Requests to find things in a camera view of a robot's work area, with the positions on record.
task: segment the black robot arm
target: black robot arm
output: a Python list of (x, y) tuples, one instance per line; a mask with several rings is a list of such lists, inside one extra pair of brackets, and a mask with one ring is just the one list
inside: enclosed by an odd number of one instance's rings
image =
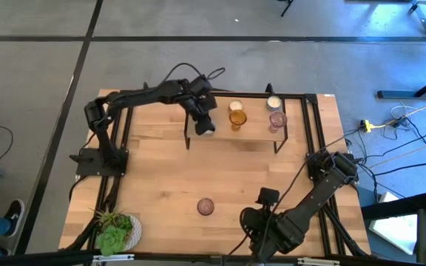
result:
[(263, 207), (259, 210), (244, 209), (241, 226), (251, 238), (249, 248), (254, 258), (260, 262), (267, 262), (277, 251), (287, 254), (302, 244), (312, 216), (327, 204), (338, 188), (356, 179), (356, 165), (344, 154), (324, 151), (316, 156), (319, 159), (309, 160), (309, 163), (315, 164), (313, 167), (320, 167), (325, 176), (297, 207), (273, 214), (270, 207), (277, 202), (279, 191), (261, 188), (257, 203), (263, 204)]
[(164, 81), (159, 86), (135, 91), (111, 92), (89, 102), (85, 108), (88, 127), (96, 134), (99, 149), (82, 149), (78, 155), (70, 155), (78, 163), (77, 174), (98, 176), (121, 176), (126, 169), (128, 151), (117, 149), (110, 141), (108, 126), (124, 108), (150, 103), (180, 104), (195, 124), (197, 134), (214, 131), (209, 110), (217, 107), (210, 93), (212, 85), (204, 75), (192, 82), (183, 80)]

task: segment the purple glass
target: purple glass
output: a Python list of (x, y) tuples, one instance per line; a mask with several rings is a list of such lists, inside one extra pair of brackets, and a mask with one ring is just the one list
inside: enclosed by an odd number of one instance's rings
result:
[(269, 122), (271, 122), (271, 125), (269, 126), (269, 131), (271, 133), (276, 133), (280, 128), (284, 127), (287, 124), (287, 115), (281, 111), (273, 112), (269, 116)]

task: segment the candle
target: candle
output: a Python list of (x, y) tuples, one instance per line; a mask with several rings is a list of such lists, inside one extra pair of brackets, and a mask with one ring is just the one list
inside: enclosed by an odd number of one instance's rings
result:
[(282, 100), (277, 96), (271, 96), (267, 99), (267, 109), (270, 111), (278, 111), (282, 106)]
[(232, 100), (229, 103), (229, 112), (234, 110), (243, 110), (243, 103), (240, 100)]

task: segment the wooden tabletop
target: wooden tabletop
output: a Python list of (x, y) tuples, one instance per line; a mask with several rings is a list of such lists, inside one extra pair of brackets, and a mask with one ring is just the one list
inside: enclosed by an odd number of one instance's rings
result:
[[(115, 90), (102, 89), (105, 95)], [(318, 95), (325, 140), (343, 135), (333, 95)], [(270, 142), (236, 140), (192, 140), (186, 150), (183, 138), (185, 112), (177, 105), (161, 103), (134, 109), (129, 142), (129, 162), (121, 180), (116, 209), (134, 214), (142, 223), (142, 237), (134, 252), (227, 254), (244, 233), (239, 215), (245, 207), (259, 208), (260, 188), (288, 187), (303, 164), (307, 142), (299, 100), (285, 101), (288, 140), (278, 154)], [(308, 107), (315, 147), (318, 146), (311, 106)], [(121, 116), (124, 124), (125, 112)], [(89, 146), (96, 147), (93, 140)], [(339, 141), (329, 151), (346, 151)], [(100, 177), (88, 177), (74, 189), (60, 248), (75, 240), (91, 220)], [(306, 168), (277, 212), (295, 205), (313, 188)], [(370, 253), (356, 191), (345, 186), (335, 193), (339, 217), (349, 234)], [(208, 197), (214, 212), (202, 216), (197, 202)], [(336, 253), (334, 231), (328, 222), (331, 249)], [(250, 255), (246, 241), (235, 255)], [(318, 218), (311, 220), (305, 241), (290, 256), (323, 256)]]

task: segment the concrete floor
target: concrete floor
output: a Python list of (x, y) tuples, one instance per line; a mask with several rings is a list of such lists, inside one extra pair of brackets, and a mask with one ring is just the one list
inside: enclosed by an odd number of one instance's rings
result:
[[(407, 14), (410, 4), (296, 0), (280, 18), (284, 3), (273, 0), (193, 2), (105, 1), (95, 35), (425, 36), (416, 14)], [(85, 35), (94, 6), (95, 0), (0, 0), (0, 35)], [(31, 197), (80, 48), (81, 42), (0, 42), (0, 125), (15, 135), (10, 153), (0, 161), (8, 173), (0, 179), (0, 215), (13, 198), (27, 202)], [(278, 92), (333, 93), (344, 130), (355, 129), (363, 118), (374, 124), (390, 118), (390, 108), (399, 103), (377, 100), (378, 90), (426, 84), (426, 43), (92, 42), (28, 253), (58, 247), (76, 168), (68, 155), (86, 139), (86, 102), (101, 88), (138, 89), (144, 81), (158, 83), (182, 61), (203, 72), (226, 67), (213, 83), (223, 89), (259, 92), (270, 82)], [(172, 77), (194, 76), (189, 69), (179, 69)], [(419, 107), (426, 101), (404, 103)], [(426, 134), (426, 113), (412, 119)], [(398, 140), (386, 140), (380, 132), (363, 135), (368, 154), (381, 154), (415, 138), (413, 132), (398, 134)], [(349, 139), (350, 150), (362, 155), (357, 136)], [(0, 153), (7, 141), (0, 132)], [(420, 145), (415, 142), (386, 158)], [(369, 160), (368, 165), (380, 160)], [(426, 162), (426, 149), (375, 172), (421, 162)], [(381, 176), (379, 181), (405, 196), (423, 193), (426, 167)], [(373, 187), (366, 176), (360, 185)], [(0, 238), (0, 245), (11, 248), (15, 243)]]

